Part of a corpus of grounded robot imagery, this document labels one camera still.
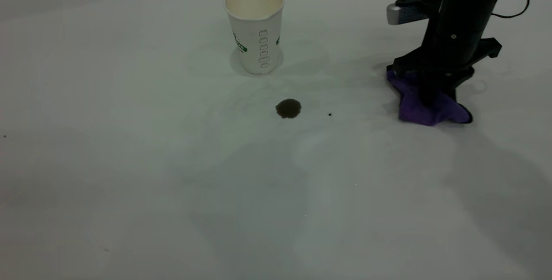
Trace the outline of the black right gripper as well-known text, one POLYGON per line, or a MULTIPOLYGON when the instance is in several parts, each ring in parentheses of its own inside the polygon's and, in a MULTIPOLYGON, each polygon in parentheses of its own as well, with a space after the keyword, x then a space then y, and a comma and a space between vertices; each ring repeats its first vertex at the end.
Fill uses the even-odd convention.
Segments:
POLYGON ((399 77, 416 73, 419 97, 426 107, 433 107, 447 96, 457 99, 457 87, 471 79, 472 67, 486 56, 495 57, 499 44, 479 47, 483 32, 497 0, 397 0, 394 24, 428 19, 422 44, 394 60, 392 69, 399 77))

